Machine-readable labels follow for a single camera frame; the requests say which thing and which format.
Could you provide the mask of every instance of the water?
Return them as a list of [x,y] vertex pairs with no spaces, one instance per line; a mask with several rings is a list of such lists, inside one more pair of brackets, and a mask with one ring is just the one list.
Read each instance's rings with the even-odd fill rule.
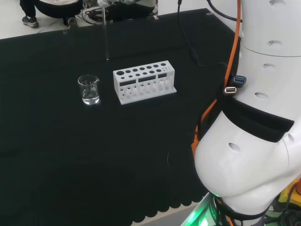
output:
[[99,102],[99,94],[92,89],[85,89],[82,93],[83,102],[87,105],[94,105]]

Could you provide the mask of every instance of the black strap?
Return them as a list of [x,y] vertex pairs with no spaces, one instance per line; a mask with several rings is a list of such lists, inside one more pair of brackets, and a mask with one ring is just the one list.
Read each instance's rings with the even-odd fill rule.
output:
[[278,142],[290,130],[294,121],[263,112],[241,103],[219,90],[217,103],[226,117],[242,130],[266,141]]
[[225,204],[221,198],[216,197],[216,196],[214,198],[215,198],[215,204],[216,204],[217,208],[219,209],[219,211],[221,213],[223,213],[224,215],[230,217],[231,219],[235,219],[235,220],[244,221],[244,220],[258,219],[258,218],[261,218],[263,215],[265,215],[265,213],[268,211],[268,208],[267,208],[264,212],[262,212],[260,214],[256,214],[256,215],[246,215],[246,214],[236,213],[227,204]]

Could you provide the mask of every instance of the yellow machine part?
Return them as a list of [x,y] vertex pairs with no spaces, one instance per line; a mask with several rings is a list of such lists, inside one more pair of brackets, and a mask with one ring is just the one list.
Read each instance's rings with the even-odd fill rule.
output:
[[[299,182],[299,179],[295,179],[292,183],[290,183],[289,186],[287,186],[281,192],[280,197],[279,197],[279,202],[286,202],[287,201],[287,198],[288,198],[288,195],[290,193],[290,190],[291,190],[292,186],[297,182]],[[296,189],[294,189],[294,191],[293,191],[290,203],[296,204],[296,205],[301,207],[301,195],[296,192]]]

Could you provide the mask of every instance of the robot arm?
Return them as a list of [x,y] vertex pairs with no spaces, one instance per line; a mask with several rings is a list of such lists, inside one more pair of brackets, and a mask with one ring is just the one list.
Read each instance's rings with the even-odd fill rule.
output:
[[242,9],[237,75],[247,83],[234,98],[294,125],[275,143],[221,112],[197,147],[195,165],[202,183],[232,210],[257,215],[301,174],[301,1],[242,0]]

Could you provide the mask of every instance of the person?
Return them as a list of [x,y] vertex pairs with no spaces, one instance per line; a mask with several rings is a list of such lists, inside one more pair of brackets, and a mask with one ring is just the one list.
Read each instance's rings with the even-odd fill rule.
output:
[[63,23],[69,28],[76,28],[77,20],[75,15],[83,9],[82,0],[20,0],[20,6],[25,13],[22,22],[32,28],[38,27],[35,7],[43,14],[62,18]]

